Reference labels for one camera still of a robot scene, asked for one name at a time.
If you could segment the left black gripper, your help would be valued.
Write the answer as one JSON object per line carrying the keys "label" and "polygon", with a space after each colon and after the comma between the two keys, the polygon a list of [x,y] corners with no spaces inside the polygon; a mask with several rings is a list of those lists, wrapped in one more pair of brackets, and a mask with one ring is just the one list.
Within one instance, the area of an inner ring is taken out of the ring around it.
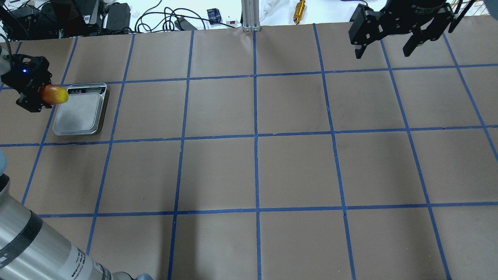
{"label": "left black gripper", "polygon": [[16,104],[30,113],[39,113],[52,106],[42,101],[39,90],[51,84],[49,62],[43,56],[25,54],[1,55],[1,82],[18,92]]}

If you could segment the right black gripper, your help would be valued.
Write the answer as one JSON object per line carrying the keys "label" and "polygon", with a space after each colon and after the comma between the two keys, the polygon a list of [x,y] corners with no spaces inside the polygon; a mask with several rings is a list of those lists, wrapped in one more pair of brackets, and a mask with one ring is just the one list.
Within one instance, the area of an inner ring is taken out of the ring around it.
{"label": "right black gripper", "polygon": [[361,59],[368,45],[384,37],[410,34],[404,44],[404,57],[427,41],[438,40],[445,30],[452,33],[467,13],[467,5],[457,1],[455,8],[445,0],[388,0],[379,11],[359,4],[351,16],[348,34]]}

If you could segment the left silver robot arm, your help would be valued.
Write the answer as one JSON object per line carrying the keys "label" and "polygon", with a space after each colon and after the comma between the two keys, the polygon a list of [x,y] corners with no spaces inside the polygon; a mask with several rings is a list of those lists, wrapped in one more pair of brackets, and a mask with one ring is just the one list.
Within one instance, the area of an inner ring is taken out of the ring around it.
{"label": "left silver robot arm", "polygon": [[[16,104],[31,113],[65,103],[69,93],[52,84],[43,56],[14,54],[1,47],[1,82],[19,93]],[[131,280],[112,273],[48,225],[9,193],[7,159],[1,153],[1,279],[2,280]]]}

